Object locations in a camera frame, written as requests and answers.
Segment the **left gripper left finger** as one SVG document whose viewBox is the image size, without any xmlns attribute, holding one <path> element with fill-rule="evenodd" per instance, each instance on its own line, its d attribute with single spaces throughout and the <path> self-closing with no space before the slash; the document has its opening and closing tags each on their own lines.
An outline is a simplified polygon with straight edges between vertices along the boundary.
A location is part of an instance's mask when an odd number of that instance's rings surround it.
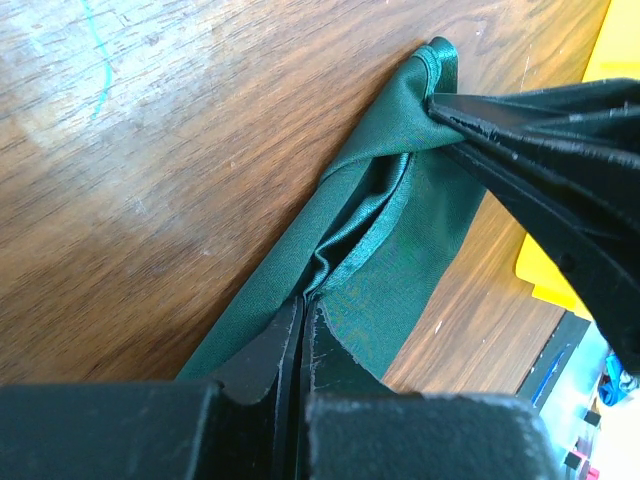
<svg viewBox="0 0 640 480">
<path fill-rule="evenodd" d="M 304 304 L 203 379 L 7 385 L 5 479 L 296 479 Z"/>
</svg>

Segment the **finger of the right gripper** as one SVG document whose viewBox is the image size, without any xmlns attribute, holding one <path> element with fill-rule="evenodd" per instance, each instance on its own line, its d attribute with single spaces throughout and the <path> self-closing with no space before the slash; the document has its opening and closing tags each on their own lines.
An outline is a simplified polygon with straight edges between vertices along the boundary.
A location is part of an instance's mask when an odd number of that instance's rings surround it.
<svg viewBox="0 0 640 480">
<path fill-rule="evenodd" d="M 534 238 L 585 304 L 629 373 L 639 371 L 639 236 L 580 196 L 510 171 L 461 142 L 446 154 L 486 187 Z"/>
<path fill-rule="evenodd" d="M 614 78 L 535 91 L 480 96 L 437 93 L 429 116 L 468 141 L 519 155 L 591 157 L 639 168 L 639 82 Z"/>
</svg>

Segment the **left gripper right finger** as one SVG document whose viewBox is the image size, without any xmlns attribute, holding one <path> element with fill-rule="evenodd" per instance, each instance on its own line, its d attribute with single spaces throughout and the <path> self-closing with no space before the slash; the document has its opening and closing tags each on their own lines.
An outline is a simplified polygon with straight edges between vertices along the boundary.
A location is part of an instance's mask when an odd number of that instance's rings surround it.
<svg viewBox="0 0 640 480">
<path fill-rule="evenodd" d="M 359 364 L 313 303 L 301 385 L 309 479 L 558 479 L 544 422 L 495 393 L 397 393 Z"/>
</svg>

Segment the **dark green cloth napkin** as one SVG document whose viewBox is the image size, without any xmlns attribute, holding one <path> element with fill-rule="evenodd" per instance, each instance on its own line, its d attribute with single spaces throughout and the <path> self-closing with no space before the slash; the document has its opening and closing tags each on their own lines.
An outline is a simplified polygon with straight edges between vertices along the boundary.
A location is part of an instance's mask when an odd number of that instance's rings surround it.
<svg viewBox="0 0 640 480">
<path fill-rule="evenodd" d="M 210 374 L 261 333 L 291 297 L 318 304 L 352 358 L 382 377 L 457 255 L 484 197 L 446 156 L 458 133 L 426 110 L 457 89 L 443 38 L 394 73 L 317 189 L 179 372 Z"/>
</svg>

